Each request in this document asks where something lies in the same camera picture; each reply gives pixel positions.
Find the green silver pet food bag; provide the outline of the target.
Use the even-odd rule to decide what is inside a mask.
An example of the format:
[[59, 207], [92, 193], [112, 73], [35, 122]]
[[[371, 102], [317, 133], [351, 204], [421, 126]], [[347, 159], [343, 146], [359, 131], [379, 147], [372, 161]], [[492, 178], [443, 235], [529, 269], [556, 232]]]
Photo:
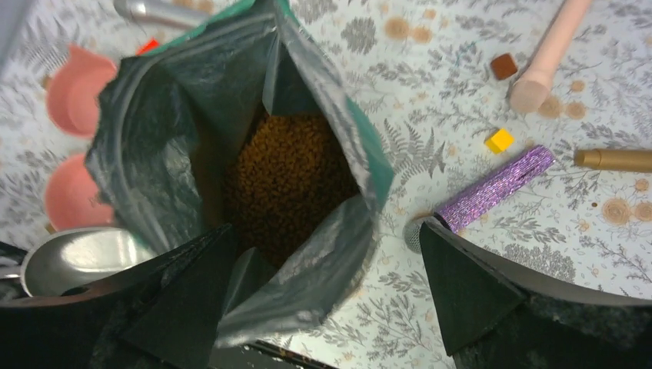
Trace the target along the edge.
[[286, 1], [241, 1], [124, 58], [85, 165], [159, 253], [209, 228], [231, 276], [217, 343], [318, 327], [360, 284], [394, 173]]

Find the metal scissors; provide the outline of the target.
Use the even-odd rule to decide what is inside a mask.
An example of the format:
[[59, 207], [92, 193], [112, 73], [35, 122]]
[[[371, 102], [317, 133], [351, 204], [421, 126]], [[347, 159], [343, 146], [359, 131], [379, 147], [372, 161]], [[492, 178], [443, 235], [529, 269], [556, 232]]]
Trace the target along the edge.
[[15, 262], [1, 267], [1, 280], [34, 297], [59, 296], [157, 254], [128, 230], [97, 226], [55, 232], [30, 251], [2, 242], [1, 256]]

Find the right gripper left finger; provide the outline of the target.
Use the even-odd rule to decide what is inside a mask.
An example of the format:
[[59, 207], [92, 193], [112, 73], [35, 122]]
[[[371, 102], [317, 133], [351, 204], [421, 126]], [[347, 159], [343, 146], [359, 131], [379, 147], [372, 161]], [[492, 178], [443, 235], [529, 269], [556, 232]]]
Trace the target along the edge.
[[1, 305], [3, 368], [206, 368], [238, 249], [223, 225], [57, 297]]

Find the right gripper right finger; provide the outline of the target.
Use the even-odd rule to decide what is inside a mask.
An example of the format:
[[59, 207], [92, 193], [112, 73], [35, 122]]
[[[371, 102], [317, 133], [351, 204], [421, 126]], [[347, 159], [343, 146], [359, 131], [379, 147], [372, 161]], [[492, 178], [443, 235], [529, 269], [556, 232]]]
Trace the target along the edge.
[[651, 302], [549, 277], [428, 218], [418, 227], [444, 349], [459, 368], [649, 368]]

